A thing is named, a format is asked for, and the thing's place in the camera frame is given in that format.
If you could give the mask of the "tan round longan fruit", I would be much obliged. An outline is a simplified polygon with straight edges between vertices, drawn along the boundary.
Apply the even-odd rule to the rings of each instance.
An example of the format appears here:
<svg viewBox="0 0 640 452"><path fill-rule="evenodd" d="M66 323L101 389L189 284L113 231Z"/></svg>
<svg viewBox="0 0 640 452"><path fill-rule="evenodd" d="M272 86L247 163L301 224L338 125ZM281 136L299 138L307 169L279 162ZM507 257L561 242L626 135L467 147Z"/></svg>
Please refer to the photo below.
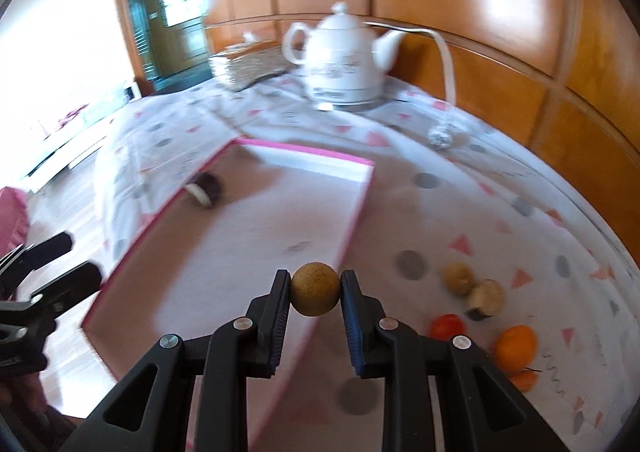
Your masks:
<svg viewBox="0 0 640 452"><path fill-rule="evenodd" d="M325 263L304 264L291 279L291 302L305 317L320 317L331 311L340 299L341 281Z"/></svg>

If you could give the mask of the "small orange kumquat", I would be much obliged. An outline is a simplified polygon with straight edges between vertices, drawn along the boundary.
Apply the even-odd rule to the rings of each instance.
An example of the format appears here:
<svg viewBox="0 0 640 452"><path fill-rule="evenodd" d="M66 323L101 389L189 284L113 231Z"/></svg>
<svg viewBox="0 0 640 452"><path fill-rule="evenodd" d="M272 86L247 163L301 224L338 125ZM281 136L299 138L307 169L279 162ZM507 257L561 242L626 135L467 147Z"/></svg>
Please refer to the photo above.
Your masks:
<svg viewBox="0 0 640 452"><path fill-rule="evenodd" d="M521 392L531 391L537 383L538 374L526 368L509 376L510 382Z"/></svg>

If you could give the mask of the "large orange tangerine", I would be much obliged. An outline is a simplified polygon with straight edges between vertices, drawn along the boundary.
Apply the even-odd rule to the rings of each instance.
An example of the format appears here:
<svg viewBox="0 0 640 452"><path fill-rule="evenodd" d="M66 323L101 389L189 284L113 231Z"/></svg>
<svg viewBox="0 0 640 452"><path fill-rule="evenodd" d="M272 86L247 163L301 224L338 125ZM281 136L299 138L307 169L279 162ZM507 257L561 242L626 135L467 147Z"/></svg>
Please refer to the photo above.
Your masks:
<svg viewBox="0 0 640 452"><path fill-rule="evenodd" d="M521 372L537 354L536 333L527 325L517 325L502 332L492 346L495 364L506 375Z"/></svg>

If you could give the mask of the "small red tomato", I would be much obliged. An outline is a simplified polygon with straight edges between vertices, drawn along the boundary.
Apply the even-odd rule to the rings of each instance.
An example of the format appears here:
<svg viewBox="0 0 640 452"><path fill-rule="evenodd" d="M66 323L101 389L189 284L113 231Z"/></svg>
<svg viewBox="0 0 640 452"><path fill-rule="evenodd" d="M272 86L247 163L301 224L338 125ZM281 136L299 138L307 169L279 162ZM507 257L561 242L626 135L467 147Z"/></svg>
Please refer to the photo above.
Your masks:
<svg viewBox="0 0 640 452"><path fill-rule="evenodd" d="M449 342L454 337L465 334L465 323L454 313L446 313L446 315L433 319L427 330L427 337L439 340L439 342Z"/></svg>

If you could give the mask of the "cut tan fruit piece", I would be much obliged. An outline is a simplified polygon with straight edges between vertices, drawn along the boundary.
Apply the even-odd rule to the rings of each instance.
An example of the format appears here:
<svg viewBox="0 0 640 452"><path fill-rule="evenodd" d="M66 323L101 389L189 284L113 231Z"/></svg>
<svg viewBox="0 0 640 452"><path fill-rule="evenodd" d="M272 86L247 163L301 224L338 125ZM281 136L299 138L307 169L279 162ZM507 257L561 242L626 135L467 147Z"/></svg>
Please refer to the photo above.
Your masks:
<svg viewBox="0 0 640 452"><path fill-rule="evenodd" d="M495 280L483 280L472 287L466 296L465 314L473 321L483 321L498 316L506 303L506 292Z"/></svg>

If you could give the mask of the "white sofa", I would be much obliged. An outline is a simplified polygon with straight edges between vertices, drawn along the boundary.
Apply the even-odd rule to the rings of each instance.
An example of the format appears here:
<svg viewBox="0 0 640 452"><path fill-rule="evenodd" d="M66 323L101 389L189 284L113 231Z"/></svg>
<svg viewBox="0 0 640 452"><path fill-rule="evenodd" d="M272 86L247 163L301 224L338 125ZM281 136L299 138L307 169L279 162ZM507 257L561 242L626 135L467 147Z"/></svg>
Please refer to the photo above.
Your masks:
<svg viewBox="0 0 640 452"><path fill-rule="evenodd" d="M65 168L72 168L99 149L108 127L131 101L142 97L131 81L111 97L68 113L61 126L40 143L35 163L20 181L24 190L36 193Z"/></svg>

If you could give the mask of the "small tan longan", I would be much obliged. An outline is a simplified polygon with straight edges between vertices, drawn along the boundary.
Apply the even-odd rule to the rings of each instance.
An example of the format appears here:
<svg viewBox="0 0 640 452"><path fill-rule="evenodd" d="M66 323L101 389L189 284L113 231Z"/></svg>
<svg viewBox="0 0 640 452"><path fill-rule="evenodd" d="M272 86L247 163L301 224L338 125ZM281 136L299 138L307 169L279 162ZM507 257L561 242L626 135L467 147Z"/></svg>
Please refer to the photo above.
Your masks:
<svg viewBox="0 0 640 452"><path fill-rule="evenodd" d="M476 283L473 270L465 263L451 263L442 268L440 279L446 290L456 296L468 295Z"/></svg>

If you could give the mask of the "pink shallow box tray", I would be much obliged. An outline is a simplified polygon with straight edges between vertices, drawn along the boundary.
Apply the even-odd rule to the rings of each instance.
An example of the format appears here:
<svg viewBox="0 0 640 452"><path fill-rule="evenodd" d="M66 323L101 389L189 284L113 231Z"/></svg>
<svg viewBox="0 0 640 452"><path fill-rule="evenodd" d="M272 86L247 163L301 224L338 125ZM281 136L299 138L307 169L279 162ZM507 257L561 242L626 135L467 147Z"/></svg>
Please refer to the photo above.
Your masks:
<svg viewBox="0 0 640 452"><path fill-rule="evenodd" d="M205 171L210 209L178 191L134 240L82 329L116 378L165 334L194 339L243 316L280 269L341 264L374 165L351 154L238 138Z"/></svg>

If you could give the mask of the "patterned white tablecloth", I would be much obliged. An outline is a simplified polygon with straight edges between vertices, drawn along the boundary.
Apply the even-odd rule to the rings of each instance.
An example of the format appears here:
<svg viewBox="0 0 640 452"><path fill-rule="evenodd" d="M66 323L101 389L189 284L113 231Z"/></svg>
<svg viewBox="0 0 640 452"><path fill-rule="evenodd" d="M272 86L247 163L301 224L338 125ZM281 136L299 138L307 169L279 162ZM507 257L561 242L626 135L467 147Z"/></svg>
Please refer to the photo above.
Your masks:
<svg viewBox="0 0 640 452"><path fill-rule="evenodd" d="M639 270L598 213L550 168L469 117L454 150L427 148L444 112L396 79L381 105L322 112L294 75L239 93L207 81L131 104L96 165L115 267L152 218L222 147L258 139L363 157L369 189L337 269L355 270L386 313L425 332L461 298L440 270L465 263L506 292L498 316L466 324L489 348L525 324L537 335L528 398L574 451L602 451L639 396Z"/></svg>

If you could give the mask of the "white patterned tissue box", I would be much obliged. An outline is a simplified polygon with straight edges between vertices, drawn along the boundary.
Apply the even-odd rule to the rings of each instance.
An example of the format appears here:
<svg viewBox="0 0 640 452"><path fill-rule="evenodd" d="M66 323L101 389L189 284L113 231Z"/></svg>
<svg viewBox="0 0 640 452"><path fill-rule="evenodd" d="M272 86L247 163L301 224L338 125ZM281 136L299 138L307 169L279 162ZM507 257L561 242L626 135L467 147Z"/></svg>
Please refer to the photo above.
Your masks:
<svg viewBox="0 0 640 452"><path fill-rule="evenodd" d="M292 68L282 53L280 41L262 40L252 32L243 36L243 42L229 45L208 58L214 79L227 90L246 90Z"/></svg>

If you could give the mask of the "white ceramic electric kettle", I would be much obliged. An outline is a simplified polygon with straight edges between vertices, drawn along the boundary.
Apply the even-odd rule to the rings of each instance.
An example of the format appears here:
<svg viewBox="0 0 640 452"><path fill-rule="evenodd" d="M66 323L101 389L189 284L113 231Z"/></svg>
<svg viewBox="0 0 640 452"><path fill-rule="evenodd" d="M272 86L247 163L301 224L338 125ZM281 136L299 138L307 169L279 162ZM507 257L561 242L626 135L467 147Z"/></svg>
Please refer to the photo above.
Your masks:
<svg viewBox="0 0 640 452"><path fill-rule="evenodd" d="M404 32L381 36L336 2L317 27L294 22L282 38L284 58L302 68L307 96L338 106L370 104L383 95Z"/></svg>

